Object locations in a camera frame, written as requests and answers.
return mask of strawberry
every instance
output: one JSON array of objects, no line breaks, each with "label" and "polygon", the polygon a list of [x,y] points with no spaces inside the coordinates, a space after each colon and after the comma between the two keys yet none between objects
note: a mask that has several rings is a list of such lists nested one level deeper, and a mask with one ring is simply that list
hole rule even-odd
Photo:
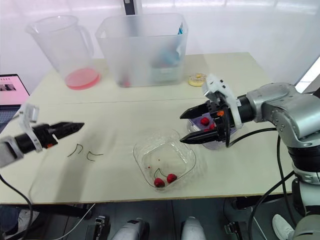
[{"label": "strawberry", "polygon": [[201,123],[202,125],[208,126],[209,123],[210,123],[210,120],[209,120],[209,118],[207,118],[207,117],[203,117],[203,118],[201,118],[200,123]]},{"label": "strawberry", "polygon": [[153,183],[157,188],[163,188],[165,186],[165,182],[157,177],[155,180],[154,180],[154,183]]},{"label": "strawberry", "polygon": [[166,181],[168,182],[168,184],[174,182],[175,180],[177,180],[177,176],[173,173],[170,173],[167,177],[166,177]]}]

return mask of translucent storage bin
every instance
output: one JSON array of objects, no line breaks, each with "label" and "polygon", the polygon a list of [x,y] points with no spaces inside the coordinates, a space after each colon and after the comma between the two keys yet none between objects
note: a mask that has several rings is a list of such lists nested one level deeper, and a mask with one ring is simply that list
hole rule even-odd
[{"label": "translucent storage bin", "polygon": [[188,28],[180,14],[108,17],[95,36],[119,86],[177,84],[183,78]]}]

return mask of laptop screen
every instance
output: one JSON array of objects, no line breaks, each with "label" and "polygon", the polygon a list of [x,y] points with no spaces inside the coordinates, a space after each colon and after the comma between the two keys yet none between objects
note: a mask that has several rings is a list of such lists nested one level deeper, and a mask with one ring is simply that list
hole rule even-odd
[{"label": "laptop screen", "polygon": [[0,106],[22,105],[29,94],[17,74],[0,75]]}]

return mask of white table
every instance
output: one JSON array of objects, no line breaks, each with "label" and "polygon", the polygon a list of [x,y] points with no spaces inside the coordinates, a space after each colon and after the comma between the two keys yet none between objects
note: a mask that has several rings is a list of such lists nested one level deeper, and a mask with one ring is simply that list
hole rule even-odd
[{"label": "white table", "polygon": [[[235,95],[242,95],[269,82],[248,53],[189,55],[186,73],[214,73],[224,79]],[[201,88],[178,85],[117,87],[106,69],[96,86],[74,91],[50,72],[31,95],[29,102],[40,107],[38,123],[84,122],[84,127],[59,144],[29,153],[5,168],[3,177],[27,194],[34,204],[100,203],[150,199],[186,199],[222,196],[261,195],[280,180],[276,158],[276,132],[248,137],[229,149],[208,150],[189,145],[195,152],[195,177],[180,188],[158,192],[144,180],[132,151],[151,128],[171,128],[187,134],[187,120],[179,119],[187,108],[206,99]],[[270,123],[249,122],[236,137]],[[21,130],[12,121],[0,137],[15,136]],[[76,147],[83,154],[67,157]],[[104,153],[95,162],[88,151]],[[284,174],[292,170],[286,147],[281,146]],[[0,204],[24,204],[15,192],[0,184]]]}]

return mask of white sneaker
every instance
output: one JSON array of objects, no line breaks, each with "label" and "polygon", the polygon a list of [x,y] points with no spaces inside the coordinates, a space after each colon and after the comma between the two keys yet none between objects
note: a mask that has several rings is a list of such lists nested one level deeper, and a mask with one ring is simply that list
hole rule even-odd
[{"label": "white sneaker", "polygon": [[[32,223],[37,219],[38,215],[39,215],[39,212],[33,211]],[[28,226],[29,218],[30,218],[30,210],[22,209],[18,217],[18,231],[12,235],[6,235],[4,239],[9,239],[26,230]]]},{"label": "white sneaker", "polygon": [[292,237],[293,233],[295,232],[290,224],[279,214],[273,216],[272,227],[275,235],[280,240],[288,240],[289,237]]}]

